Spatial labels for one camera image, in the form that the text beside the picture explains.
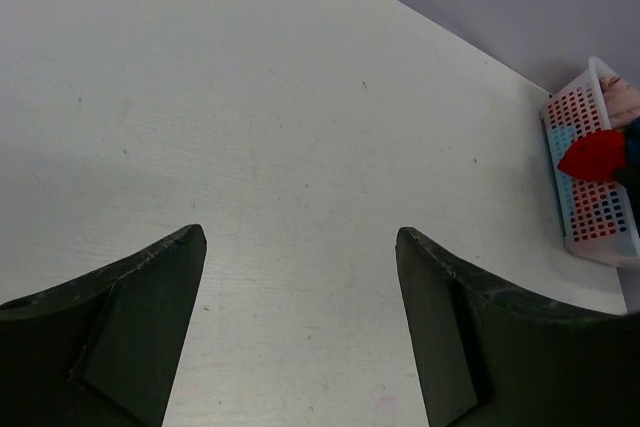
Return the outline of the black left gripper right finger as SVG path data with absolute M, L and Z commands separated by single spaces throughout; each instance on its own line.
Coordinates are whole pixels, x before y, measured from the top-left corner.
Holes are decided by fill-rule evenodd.
M 432 426 L 635 426 L 639 317 L 531 292 L 400 229 L 396 263 Z

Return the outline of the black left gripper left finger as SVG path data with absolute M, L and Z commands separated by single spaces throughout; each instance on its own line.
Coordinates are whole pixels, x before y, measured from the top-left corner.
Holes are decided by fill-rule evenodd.
M 187 225 L 2 304 L 2 425 L 162 425 L 205 257 L 202 227 Z

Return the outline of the dark blue t shirt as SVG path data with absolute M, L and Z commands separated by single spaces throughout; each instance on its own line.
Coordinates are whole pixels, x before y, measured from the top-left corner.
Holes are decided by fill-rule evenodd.
M 626 143 L 627 164 L 640 166 L 640 118 L 630 122 L 623 132 Z

